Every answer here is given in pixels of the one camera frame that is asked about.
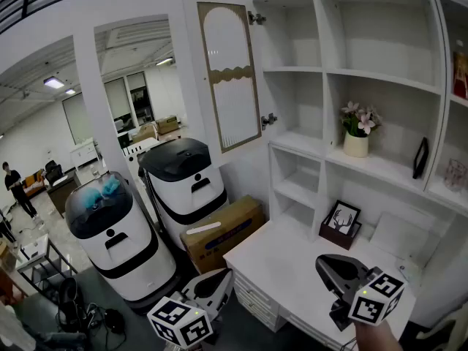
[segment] man in black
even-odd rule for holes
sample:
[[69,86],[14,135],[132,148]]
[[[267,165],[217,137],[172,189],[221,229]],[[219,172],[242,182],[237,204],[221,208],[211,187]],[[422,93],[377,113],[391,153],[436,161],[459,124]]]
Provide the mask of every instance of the man in black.
[[29,201],[26,193],[23,190],[23,185],[21,184],[21,175],[16,170],[10,170],[8,162],[4,162],[3,170],[7,172],[5,176],[5,186],[8,190],[12,190],[13,196],[20,203],[26,213],[32,218],[37,217],[37,212]]

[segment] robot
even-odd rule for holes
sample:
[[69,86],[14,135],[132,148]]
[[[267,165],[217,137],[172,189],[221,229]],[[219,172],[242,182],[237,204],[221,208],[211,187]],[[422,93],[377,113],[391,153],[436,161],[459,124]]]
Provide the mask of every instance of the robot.
[[368,269],[359,260],[339,254],[323,254],[315,268],[327,287],[338,298],[330,317],[340,331],[352,320],[378,326],[398,305],[406,282]]
[[158,337],[174,351],[194,349],[201,341],[208,342],[207,338],[216,333],[214,322],[229,300],[233,281],[231,269],[216,269],[195,277],[182,292],[161,299],[147,314]]

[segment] chair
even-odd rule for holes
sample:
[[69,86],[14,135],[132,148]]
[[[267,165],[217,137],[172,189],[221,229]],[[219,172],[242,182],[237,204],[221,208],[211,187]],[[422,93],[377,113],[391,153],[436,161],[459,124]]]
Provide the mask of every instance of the chair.
[[52,186],[55,181],[62,178],[64,173],[61,170],[61,165],[57,165],[55,161],[49,161],[45,165],[45,179],[49,181],[49,184]]

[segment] sofa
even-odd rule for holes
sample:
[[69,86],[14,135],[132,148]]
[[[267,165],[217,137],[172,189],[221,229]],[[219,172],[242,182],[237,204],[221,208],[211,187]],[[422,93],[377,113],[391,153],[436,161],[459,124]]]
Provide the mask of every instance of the sofa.
[[44,178],[42,177],[43,171],[43,169],[38,170],[35,174],[24,178],[22,182],[23,189],[29,199],[45,189]]

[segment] cabinet door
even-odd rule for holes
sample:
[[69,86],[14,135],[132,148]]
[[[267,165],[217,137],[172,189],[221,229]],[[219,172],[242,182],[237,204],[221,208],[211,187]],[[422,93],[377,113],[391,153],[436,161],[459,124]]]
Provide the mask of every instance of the cabinet door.
[[274,113],[263,97],[263,70],[252,2],[184,0],[189,45],[206,141],[215,167],[266,144]]

